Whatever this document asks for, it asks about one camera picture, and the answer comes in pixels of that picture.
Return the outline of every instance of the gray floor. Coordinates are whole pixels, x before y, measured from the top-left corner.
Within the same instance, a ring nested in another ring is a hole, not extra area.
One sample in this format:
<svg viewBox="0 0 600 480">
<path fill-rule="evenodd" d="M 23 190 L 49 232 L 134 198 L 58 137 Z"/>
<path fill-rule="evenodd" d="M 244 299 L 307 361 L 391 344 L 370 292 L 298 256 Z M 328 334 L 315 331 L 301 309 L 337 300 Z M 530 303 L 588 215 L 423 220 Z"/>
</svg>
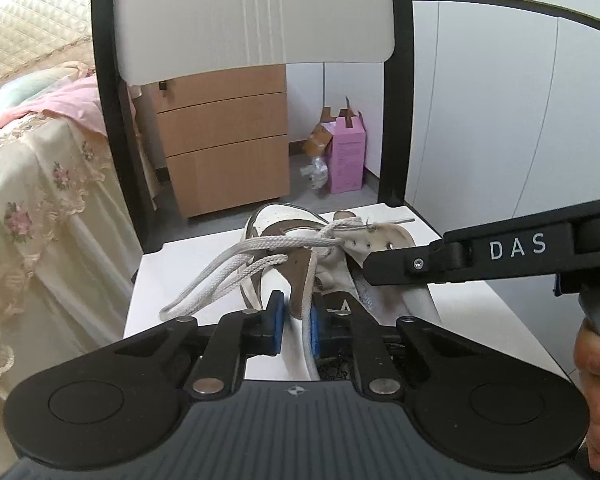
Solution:
<svg viewBox="0 0 600 480">
<path fill-rule="evenodd" d="M 306 155 L 289 157 L 291 193 L 280 197 L 279 202 L 297 204 L 318 214 L 376 203 L 377 181 L 373 175 L 367 175 L 364 186 L 357 191 L 335 195 L 317 193 L 310 188 L 308 177 L 300 175 L 300 167 L 308 162 L 309 158 Z M 164 189 L 156 197 L 158 212 L 155 226 L 155 234 L 163 243 L 239 229 L 244 227 L 251 213 L 263 204 L 249 204 L 183 219 L 178 211 L 171 184 L 165 182 L 163 186 Z"/>
</svg>

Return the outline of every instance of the pink cloth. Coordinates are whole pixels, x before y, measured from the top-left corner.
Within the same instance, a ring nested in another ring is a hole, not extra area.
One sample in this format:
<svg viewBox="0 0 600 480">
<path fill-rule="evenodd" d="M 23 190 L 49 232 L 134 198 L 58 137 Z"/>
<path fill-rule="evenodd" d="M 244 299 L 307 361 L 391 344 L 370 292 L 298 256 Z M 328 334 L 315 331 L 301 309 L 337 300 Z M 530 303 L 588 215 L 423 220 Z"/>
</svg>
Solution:
<svg viewBox="0 0 600 480">
<path fill-rule="evenodd" d="M 107 136 L 96 76 L 78 79 L 55 92 L 3 111 L 0 114 L 0 128 L 32 112 L 51 112 L 68 117 L 87 130 Z"/>
</svg>

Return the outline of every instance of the gray ribbed panel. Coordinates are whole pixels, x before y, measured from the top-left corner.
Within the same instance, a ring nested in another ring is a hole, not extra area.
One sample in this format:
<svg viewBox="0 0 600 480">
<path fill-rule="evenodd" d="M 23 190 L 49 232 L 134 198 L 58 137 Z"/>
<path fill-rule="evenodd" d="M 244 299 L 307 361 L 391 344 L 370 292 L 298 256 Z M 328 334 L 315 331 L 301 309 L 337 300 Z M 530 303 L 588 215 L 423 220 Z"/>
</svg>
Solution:
<svg viewBox="0 0 600 480">
<path fill-rule="evenodd" d="M 575 480 L 566 466 L 520 475 L 461 465 L 430 447 L 396 404 L 349 381 L 247 381 L 233 397 L 193 406 L 164 444 L 126 465 L 59 472 L 22 460 L 5 480 Z"/>
</svg>

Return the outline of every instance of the embroidered flower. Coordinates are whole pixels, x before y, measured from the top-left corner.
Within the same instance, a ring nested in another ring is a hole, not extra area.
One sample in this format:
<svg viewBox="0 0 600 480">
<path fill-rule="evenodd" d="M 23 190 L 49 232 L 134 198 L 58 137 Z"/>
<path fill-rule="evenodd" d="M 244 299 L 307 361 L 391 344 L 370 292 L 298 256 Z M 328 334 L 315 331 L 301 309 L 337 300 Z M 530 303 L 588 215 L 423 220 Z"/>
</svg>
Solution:
<svg viewBox="0 0 600 480">
<path fill-rule="evenodd" d="M 93 160 L 93 157 L 95 157 L 93 149 L 86 140 L 82 143 L 82 156 L 84 160 Z"/>
<path fill-rule="evenodd" d="M 26 242 L 33 236 L 33 222 L 29 212 L 22 204 L 7 202 L 7 212 L 4 214 L 4 225 L 14 242 Z"/>
<path fill-rule="evenodd" d="M 54 162 L 54 170 L 52 171 L 52 176 L 58 189 L 69 189 L 69 170 L 66 170 L 65 168 L 60 166 L 59 162 Z"/>
</svg>

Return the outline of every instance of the clear plastic bag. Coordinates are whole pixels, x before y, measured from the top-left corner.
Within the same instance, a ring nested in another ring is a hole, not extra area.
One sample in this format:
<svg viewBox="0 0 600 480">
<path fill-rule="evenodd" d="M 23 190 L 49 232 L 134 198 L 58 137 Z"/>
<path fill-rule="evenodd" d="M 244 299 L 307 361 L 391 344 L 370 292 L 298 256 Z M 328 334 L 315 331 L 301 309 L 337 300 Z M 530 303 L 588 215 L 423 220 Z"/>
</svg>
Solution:
<svg viewBox="0 0 600 480">
<path fill-rule="evenodd" d="M 311 164 L 300 168 L 302 176 L 309 176 L 311 189 L 320 189 L 327 183 L 329 168 L 323 156 L 312 156 Z"/>
</svg>

